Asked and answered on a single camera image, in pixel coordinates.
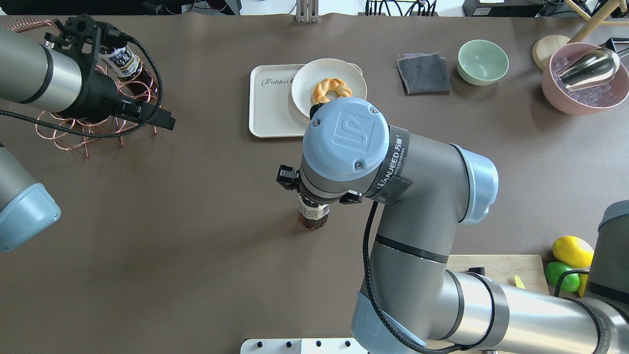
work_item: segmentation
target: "green bowl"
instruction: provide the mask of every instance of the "green bowl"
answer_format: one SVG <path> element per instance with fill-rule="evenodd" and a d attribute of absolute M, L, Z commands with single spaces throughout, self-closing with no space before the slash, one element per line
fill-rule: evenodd
<path fill-rule="evenodd" d="M 508 69 L 509 58 L 504 50 L 488 40 L 471 40 L 459 49 L 457 70 L 472 85 L 495 83 Z"/>

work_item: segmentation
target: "glass bottle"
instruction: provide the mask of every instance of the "glass bottle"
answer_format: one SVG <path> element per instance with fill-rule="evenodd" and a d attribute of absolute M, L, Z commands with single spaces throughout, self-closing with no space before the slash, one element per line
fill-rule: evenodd
<path fill-rule="evenodd" d="M 99 56 L 107 63 L 107 66 L 114 74 L 120 78 L 120 81 L 123 83 L 128 82 L 124 86 L 134 96 L 145 96 L 147 87 L 152 94 L 157 94 L 157 83 L 153 80 L 153 76 L 144 67 L 140 58 L 129 49 L 129 46 L 125 45 L 123 48 L 103 46 Z"/>
<path fill-rule="evenodd" d="M 330 204 L 319 204 L 299 196 L 299 220 L 308 229 L 321 229 L 328 221 L 329 211 Z"/>

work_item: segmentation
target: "white plate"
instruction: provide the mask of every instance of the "white plate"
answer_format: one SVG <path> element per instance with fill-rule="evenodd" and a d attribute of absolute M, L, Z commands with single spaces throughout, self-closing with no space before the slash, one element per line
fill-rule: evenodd
<path fill-rule="evenodd" d="M 323 79 L 341 79 L 352 89 L 352 96 L 367 98 L 367 83 L 362 74 L 352 64 L 340 59 L 318 59 L 304 65 L 292 80 L 292 100 L 301 113 L 310 117 L 310 107 L 313 106 L 312 95 L 315 86 Z M 328 93 L 328 98 L 336 97 L 335 93 Z"/>
<path fill-rule="evenodd" d="M 351 64 L 362 72 L 356 64 Z M 262 65 L 251 71 L 249 131 L 258 138 L 302 137 L 310 123 L 297 109 L 291 82 L 304 64 Z"/>

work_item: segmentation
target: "metal scoop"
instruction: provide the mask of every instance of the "metal scoop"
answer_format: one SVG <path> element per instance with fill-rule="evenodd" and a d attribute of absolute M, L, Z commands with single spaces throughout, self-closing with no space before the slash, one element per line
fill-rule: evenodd
<path fill-rule="evenodd" d="M 591 88 L 611 80 L 620 68 L 620 58 L 611 49 L 594 49 L 557 75 L 568 91 Z"/>

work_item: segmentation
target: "light blue joint cap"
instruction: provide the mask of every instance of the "light blue joint cap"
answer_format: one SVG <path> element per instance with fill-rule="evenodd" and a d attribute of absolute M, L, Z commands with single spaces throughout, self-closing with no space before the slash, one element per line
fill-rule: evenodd
<path fill-rule="evenodd" d="M 43 184 L 31 185 L 0 211 L 0 251 L 18 247 L 60 216 L 61 209 Z"/>
<path fill-rule="evenodd" d="M 304 134 L 312 170 L 332 181 L 353 181 L 377 169 L 389 149 L 389 126 L 371 103 L 341 97 L 321 106 Z"/>
<path fill-rule="evenodd" d="M 467 212 L 459 224 L 474 225 L 489 214 L 489 206 L 496 201 L 498 194 L 498 170 L 490 159 L 467 151 L 461 146 L 456 147 L 467 169 L 467 179 L 470 183 L 470 198 Z"/>
<path fill-rule="evenodd" d="M 598 229 L 601 229 L 604 223 L 610 221 L 611 219 L 615 219 L 617 217 L 629 215 L 629 200 L 622 200 L 620 202 L 616 202 L 607 209 L 605 209 L 605 214 L 603 214 L 603 221 L 598 225 Z"/>
<path fill-rule="evenodd" d="M 386 314 L 386 312 L 385 316 L 407 339 L 414 341 L 418 345 L 426 346 L 423 340 L 417 338 L 413 333 L 408 331 L 408 329 Z M 417 354 L 415 351 L 400 343 L 393 334 L 384 327 L 371 305 L 371 301 L 361 292 L 358 292 L 358 299 L 356 300 L 356 308 L 352 319 L 352 335 L 363 348 L 372 354 Z"/>

